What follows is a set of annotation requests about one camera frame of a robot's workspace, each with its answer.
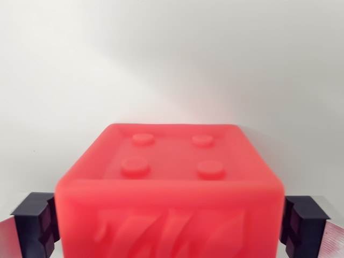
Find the red surface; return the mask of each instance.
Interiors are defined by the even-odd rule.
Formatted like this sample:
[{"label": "red surface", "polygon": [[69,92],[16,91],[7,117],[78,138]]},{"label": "red surface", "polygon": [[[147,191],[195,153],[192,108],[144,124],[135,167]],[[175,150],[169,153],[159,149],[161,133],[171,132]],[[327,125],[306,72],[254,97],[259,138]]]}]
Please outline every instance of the red surface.
[{"label": "red surface", "polygon": [[65,258],[275,258],[284,192],[233,125],[110,125],[56,187]]}]

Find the round stud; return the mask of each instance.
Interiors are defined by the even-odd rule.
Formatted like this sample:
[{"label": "round stud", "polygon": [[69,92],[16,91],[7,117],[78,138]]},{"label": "round stud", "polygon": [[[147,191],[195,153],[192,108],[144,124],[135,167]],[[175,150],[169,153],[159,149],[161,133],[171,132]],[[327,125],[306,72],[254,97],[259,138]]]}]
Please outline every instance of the round stud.
[{"label": "round stud", "polygon": [[154,136],[149,133],[134,134],[132,139],[135,145],[140,145],[140,146],[150,145],[154,142]]},{"label": "round stud", "polygon": [[217,160],[205,160],[197,166],[198,176],[205,180],[218,180],[225,176],[224,165]]},{"label": "round stud", "polygon": [[149,163],[142,157],[128,157],[121,164],[121,172],[129,178],[143,177],[149,173]]},{"label": "round stud", "polygon": [[211,135],[196,135],[192,137],[192,143],[197,147],[210,147],[214,143],[214,137]]}]

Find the red translucent cube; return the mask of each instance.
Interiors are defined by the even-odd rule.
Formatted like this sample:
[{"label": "red translucent cube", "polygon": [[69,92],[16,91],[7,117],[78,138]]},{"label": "red translucent cube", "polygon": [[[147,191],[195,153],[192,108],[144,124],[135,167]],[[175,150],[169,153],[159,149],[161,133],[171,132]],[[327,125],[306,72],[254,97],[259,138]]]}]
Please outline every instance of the red translucent cube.
[{"label": "red translucent cube", "polygon": [[275,258],[284,189],[234,125],[110,125],[59,181],[65,258]]}]

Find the black plastic bracket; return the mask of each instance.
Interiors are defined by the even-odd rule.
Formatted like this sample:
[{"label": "black plastic bracket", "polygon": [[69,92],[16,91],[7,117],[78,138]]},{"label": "black plastic bracket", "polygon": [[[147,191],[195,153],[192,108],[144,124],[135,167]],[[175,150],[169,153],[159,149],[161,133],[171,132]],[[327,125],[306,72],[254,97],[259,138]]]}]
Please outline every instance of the black plastic bracket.
[{"label": "black plastic bracket", "polygon": [[60,239],[54,194],[32,192],[12,215],[23,258],[49,258]]},{"label": "black plastic bracket", "polygon": [[286,196],[280,241],[290,258],[317,258],[330,217],[310,196]]}]

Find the white backdrop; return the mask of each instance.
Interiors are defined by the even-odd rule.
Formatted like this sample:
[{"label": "white backdrop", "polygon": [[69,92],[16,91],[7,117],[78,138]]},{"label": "white backdrop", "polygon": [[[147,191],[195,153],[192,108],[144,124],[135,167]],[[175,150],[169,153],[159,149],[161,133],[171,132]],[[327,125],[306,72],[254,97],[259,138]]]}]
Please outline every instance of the white backdrop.
[{"label": "white backdrop", "polygon": [[327,0],[0,0],[0,198],[53,191],[110,123],[231,123],[288,195],[344,213],[343,13]]}]

